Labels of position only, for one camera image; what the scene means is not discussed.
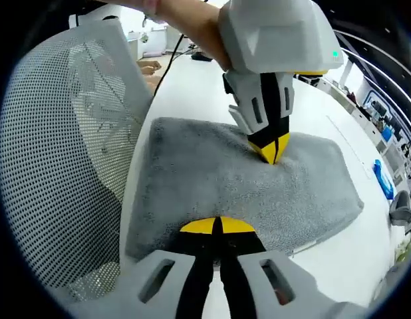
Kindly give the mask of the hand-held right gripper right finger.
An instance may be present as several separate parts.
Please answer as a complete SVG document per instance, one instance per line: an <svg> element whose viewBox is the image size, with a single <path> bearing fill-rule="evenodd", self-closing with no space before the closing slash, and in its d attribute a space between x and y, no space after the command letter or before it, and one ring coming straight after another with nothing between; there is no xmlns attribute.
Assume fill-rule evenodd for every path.
<svg viewBox="0 0 411 319"><path fill-rule="evenodd" d="M329 299L311 274L268 251L254 228L221 217L220 276L232 318L324 318Z"/></svg>

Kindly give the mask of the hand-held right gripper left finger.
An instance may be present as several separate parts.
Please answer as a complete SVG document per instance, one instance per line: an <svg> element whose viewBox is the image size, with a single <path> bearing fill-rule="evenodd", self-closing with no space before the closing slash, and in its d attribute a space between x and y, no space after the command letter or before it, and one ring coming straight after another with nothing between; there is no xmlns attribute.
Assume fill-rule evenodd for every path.
<svg viewBox="0 0 411 319"><path fill-rule="evenodd" d="M176 317L201 318L213 278L213 264L218 257L219 218L192 221L169 235L157 233L149 243L145 236L152 232L144 227L140 230L142 233L138 234L131 227L126 240L125 253L135 261L156 250L195 258L183 282Z"/></svg>

